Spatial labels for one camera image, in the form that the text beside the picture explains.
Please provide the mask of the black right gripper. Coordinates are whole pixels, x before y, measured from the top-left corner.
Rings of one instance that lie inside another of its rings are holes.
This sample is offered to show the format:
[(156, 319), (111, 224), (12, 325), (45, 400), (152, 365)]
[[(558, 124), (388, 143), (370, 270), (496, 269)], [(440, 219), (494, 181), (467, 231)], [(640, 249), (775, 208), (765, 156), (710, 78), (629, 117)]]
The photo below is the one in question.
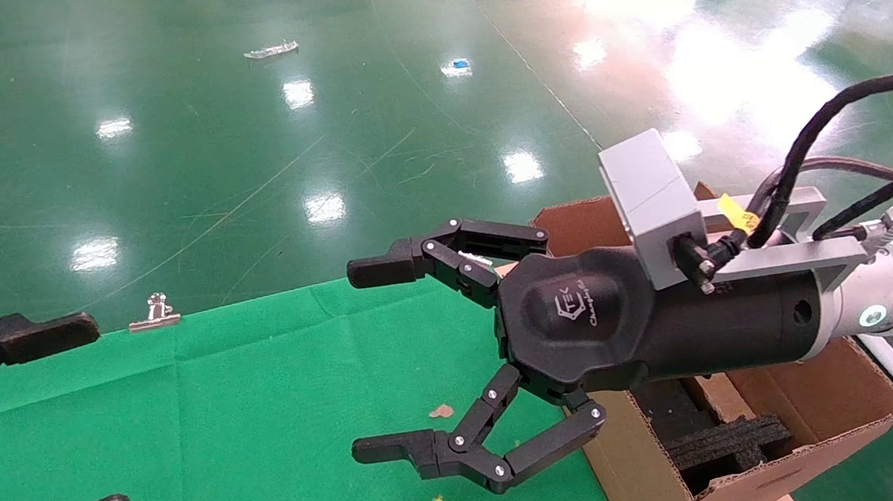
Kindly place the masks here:
[[(362, 437), (351, 447), (354, 461), (404, 460), (422, 480), (462, 476), (505, 494), (598, 435), (607, 412), (586, 392), (799, 361), (820, 331), (820, 291), (809, 271), (726, 282), (709, 295), (690, 282), (658, 290), (630, 247), (547, 258), (548, 243), (543, 228), (460, 218), (347, 264), (356, 289), (432, 276), (480, 307), (496, 307), (508, 362), (454, 431)], [(479, 258), (522, 261), (499, 284)], [(568, 415), (495, 454), (484, 440), (521, 388), (565, 397)]]

